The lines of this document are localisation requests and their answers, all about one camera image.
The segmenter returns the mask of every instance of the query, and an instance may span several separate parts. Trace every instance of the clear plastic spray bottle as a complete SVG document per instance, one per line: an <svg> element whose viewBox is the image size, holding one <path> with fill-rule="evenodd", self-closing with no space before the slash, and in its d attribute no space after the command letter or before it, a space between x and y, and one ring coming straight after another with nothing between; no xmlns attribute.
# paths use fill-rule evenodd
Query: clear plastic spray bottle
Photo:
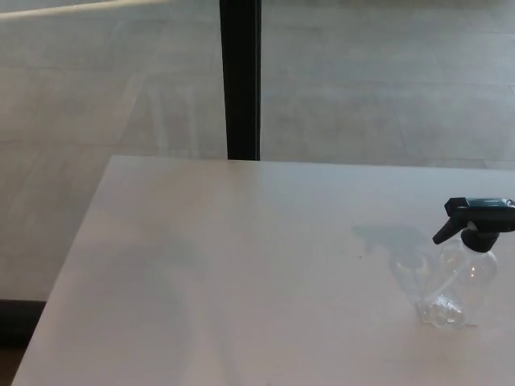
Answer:
<svg viewBox="0 0 515 386"><path fill-rule="evenodd" d="M474 323L497 273L491 251L501 232L515 231L515 202L511 199L449 199L449 220L433 237L448 241L439 267L428 277L417 304L423 322L458 328Z"/></svg>

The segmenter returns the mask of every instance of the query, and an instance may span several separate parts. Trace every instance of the bottle cap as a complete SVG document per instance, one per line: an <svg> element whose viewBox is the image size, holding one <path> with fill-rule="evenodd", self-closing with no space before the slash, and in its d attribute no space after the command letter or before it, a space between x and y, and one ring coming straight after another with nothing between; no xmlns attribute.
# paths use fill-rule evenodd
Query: bottle cap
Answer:
<svg viewBox="0 0 515 386"><path fill-rule="evenodd" d="M467 247L479 253L489 251L499 233L515 231L515 202L511 199L467 199L456 197L445 204L449 220L433 236L442 244L459 231Z"/></svg>

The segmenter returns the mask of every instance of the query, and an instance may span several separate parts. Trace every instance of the gray floor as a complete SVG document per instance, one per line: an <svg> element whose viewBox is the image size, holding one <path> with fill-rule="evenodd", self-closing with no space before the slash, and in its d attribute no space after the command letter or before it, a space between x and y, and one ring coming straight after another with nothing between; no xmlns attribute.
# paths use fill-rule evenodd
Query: gray floor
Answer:
<svg viewBox="0 0 515 386"><path fill-rule="evenodd" d="M0 0L0 298L47 298L112 154L225 156L217 7ZM515 168L514 33L515 0L263 0L263 158Z"/></svg>

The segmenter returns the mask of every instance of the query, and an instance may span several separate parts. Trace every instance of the concrete floor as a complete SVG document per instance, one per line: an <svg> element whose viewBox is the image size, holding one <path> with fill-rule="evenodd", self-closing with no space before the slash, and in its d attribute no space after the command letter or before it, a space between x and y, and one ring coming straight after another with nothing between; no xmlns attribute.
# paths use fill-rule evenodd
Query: concrete floor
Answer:
<svg viewBox="0 0 515 386"><path fill-rule="evenodd" d="M225 157L218 23L0 0L0 298L47 298L112 154ZM263 0L263 158L515 168L514 33L515 0Z"/></svg>

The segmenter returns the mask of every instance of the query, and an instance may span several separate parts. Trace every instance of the white table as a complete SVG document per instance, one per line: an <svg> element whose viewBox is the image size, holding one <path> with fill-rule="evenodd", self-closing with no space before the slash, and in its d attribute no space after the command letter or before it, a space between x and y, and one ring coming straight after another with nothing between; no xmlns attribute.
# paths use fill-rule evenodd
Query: white table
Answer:
<svg viewBox="0 0 515 386"><path fill-rule="evenodd" d="M515 236L479 327L408 301L461 195L515 174L114 157L14 385L513 384Z"/></svg>

